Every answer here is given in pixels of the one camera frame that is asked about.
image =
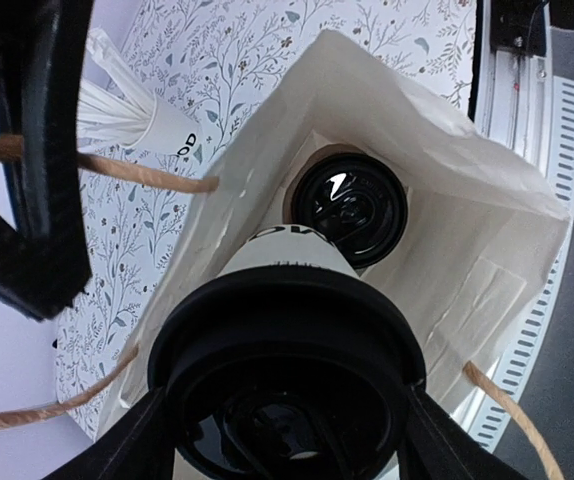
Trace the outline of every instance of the cup lid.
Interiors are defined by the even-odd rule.
[[[211,478],[374,478],[403,438],[420,348],[374,288],[311,267],[237,271],[192,293],[152,349],[176,447]]]
[[[316,163],[296,186],[291,218],[329,238],[349,264],[365,268],[385,258],[407,224],[407,198],[398,177],[356,152]]]

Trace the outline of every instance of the paper bag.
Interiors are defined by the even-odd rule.
[[[285,74],[208,175],[170,266],[127,349],[141,354],[113,387],[101,431],[146,391],[149,348],[175,305],[215,277],[273,219],[272,199],[294,163],[328,143],[354,145],[405,184],[409,221],[395,250],[362,274],[406,316],[429,373],[428,392],[453,411],[473,389],[461,370],[501,355],[516,320],[542,290],[569,215],[542,175],[477,135],[446,100],[325,31]]]

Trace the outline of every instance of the white wall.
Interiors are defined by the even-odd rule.
[[[98,0],[93,25],[122,45],[141,0]],[[107,79],[90,76],[100,85]],[[0,214],[13,224],[2,167]],[[56,400],[52,342],[55,323],[37,323],[0,303],[0,411],[30,408]],[[36,480],[75,457],[91,441],[69,417],[0,432],[0,479]]]

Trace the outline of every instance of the leaf pattern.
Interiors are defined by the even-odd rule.
[[[466,111],[475,10],[471,0],[143,0],[124,57],[147,87],[201,123],[204,138],[187,158],[117,147],[99,153],[202,176],[322,29],[343,32]],[[80,184],[93,278],[58,318],[59,400],[116,365],[191,198],[88,172]],[[93,439],[107,393],[71,412]]]

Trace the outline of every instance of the white paper cup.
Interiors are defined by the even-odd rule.
[[[138,148],[165,155],[187,157],[202,141],[200,124],[165,100],[154,96],[154,114],[142,137],[123,148]]]
[[[248,268],[281,265],[324,268],[358,278],[333,243],[302,225],[277,225],[258,232],[231,257],[219,276]]]

